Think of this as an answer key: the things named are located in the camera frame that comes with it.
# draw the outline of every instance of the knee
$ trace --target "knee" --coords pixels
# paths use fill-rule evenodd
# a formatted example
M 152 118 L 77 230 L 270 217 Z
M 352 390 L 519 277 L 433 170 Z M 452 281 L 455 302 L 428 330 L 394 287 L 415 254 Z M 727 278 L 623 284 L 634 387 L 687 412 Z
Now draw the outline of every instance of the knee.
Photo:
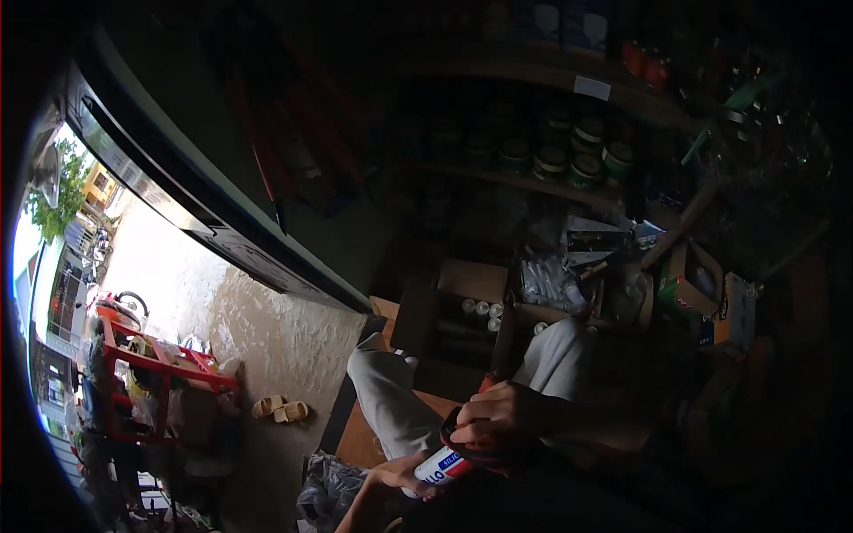
M 564 318 L 548 327 L 552 335 L 561 337 L 583 337 L 586 334 L 586 326 L 575 318 Z
M 377 351 L 363 350 L 356 348 L 350 360 L 346 362 L 346 373 L 354 382 L 363 379 L 365 374 L 370 374 L 376 369 L 377 356 L 381 355 Z

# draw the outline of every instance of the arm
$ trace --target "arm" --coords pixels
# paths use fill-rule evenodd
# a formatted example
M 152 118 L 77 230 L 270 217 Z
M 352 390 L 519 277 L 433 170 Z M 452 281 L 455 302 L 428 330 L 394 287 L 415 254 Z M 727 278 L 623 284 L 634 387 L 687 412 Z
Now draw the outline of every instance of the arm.
M 382 463 L 371 470 L 335 533 L 378 531 L 382 508 L 398 489 L 409 489 L 421 498 L 435 496 L 438 493 L 436 487 L 417 480 L 413 474 L 428 457 L 429 452 L 424 450 Z
M 651 432 L 644 420 L 545 396 L 511 381 L 472 396 L 456 422 L 468 426 L 450 435 L 455 443 L 474 443 L 489 433 L 522 431 L 624 453 L 640 451 Z

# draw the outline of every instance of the green box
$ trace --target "green box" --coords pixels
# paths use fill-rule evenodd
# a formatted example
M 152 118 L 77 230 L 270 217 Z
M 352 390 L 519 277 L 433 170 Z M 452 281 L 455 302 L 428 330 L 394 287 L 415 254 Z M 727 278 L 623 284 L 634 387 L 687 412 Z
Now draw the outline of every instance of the green box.
M 713 276 L 716 288 L 714 299 L 705 296 L 684 276 L 688 252 L 693 254 L 698 265 Z M 661 304 L 687 318 L 713 315 L 720 307 L 722 298 L 722 269 L 719 263 L 693 242 L 676 246 L 669 261 L 661 269 L 657 298 Z

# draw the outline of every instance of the storage shelves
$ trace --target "storage shelves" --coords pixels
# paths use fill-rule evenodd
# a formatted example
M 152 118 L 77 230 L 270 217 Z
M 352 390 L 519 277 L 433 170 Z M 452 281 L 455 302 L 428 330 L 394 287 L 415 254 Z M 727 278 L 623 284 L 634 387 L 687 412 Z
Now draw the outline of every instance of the storage shelves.
M 540 193 L 552 194 L 569 200 L 583 202 L 588 206 L 603 211 L 612 211 L 621 208 L 618 192 L 613 189 L 602 187 L 593 191 L 577 190 L 569 185 L 568 182 L 545 182 L 533 176 L 532 172 L 518 176 L 500 171 L 481 171 L 465 166 L 442 165 L 439 163 L 411 163 L 409 168 L 416 171 L 474 177 L 487 182 L 506 183 L 514 187 L 526 188 L 528 190 L 539 191 Z
M 514 79 L 570 92 L 583 76 L 609 84 L 610 103 L 653 123 L 693 135 L 704 125 L 617 62 L 509 43 L 406 41 L 394 48 L 391 67 L 399 74 Z
M 568 181 L 545 182 L 533 176 L 532 172 L 527 172 L 519 176 L 500 171 L 484 171 L 459 165 L 423 162 L 409 162 L 407 166 L 413 171 L 472 177 L 487 182 L 504 183 L 513 187 L 552 194 L 553 196 L 581 202 L 599 211 L 623 210 L 622 204 L 619 203 L 618 191 L 606 186 L 601 186 L 591 191 L 582 191 L 569 185 Z M 646 202 L 646 217 L 663 229 L 670 229 L 679 225 L 678 215 L 658 202 Z

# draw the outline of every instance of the gray sweatpants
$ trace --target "gray sweatpants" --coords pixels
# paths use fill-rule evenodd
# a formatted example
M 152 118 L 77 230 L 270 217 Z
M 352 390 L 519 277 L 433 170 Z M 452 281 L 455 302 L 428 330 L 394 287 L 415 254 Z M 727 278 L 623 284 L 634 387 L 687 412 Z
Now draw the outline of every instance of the gray sweatpants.
M 590 352 L 581 322 L 556 322 L 533 338 L 513 381 L 548 396 L 578 400 Z M 412 392 L 415 372 L 402 356 L 383 350 L 379 333 L 356 347 L 346 371 L 389 460 L 441 446 L 442 418 Z

